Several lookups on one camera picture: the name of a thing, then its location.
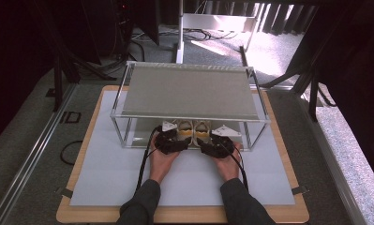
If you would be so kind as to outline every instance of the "person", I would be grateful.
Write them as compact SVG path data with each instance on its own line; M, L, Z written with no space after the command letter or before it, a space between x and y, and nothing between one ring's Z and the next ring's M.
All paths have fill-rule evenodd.
M151 141L151 149L156 149L154 139ZM235 147L239 149L240 143L236 142ZM160 199L160 184L169 172L172 163L179 156L180 152L163 154L154 150L150 155L150 174L134 196L120 208L120 218L117 225L124 224L153 224L154 213ZM240 161L237 151L233 156ZM265 208L253 198L240 181L239 167L231 157L214 158L218 172L224 184L220 187L222 201L229 224L276 224L268 215Z

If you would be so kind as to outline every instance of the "gray carpet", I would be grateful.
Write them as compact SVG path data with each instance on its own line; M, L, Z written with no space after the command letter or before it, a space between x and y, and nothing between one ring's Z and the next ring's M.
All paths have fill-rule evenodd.
M145 49L145 60L174 62L174 45L177 37L161 37L160 41L159 47L149 41L141 42ZM241 66L241 56L238 53L241 42L241 39L215 41L214 45L230 52L224 57L186 43L184 61L189 64ZM131 52L137 59L141 58L140 50L136 46L131 46ZM119 69L112 75L120 77L122 71ZM258 75L260 81L267 79L264 72L259 71ZM55 214L61 196L53 192L57 187L64 187L67 184L72 169L60 160L61 149L67 143L82 140L101 88L106 84L117 83L101 81L89 74L83 74L81 83L66 107L67 112L82 114L80 122L58 124L6 224L59 224ZM25 101L20 112L0 137L0 199L28 151L33 147L39 132L52 115L53 99L44 97L50 87L52 73L47 74L39 82L34 93ZM309 193L304 195L310 214L309 223L351 224L315 138L302 119L305 117L298 105L299 97L288 92L269 93L297 179L300 185L310 189ZM70 160L76 156L78 147L75 143L68 148L67 157Z

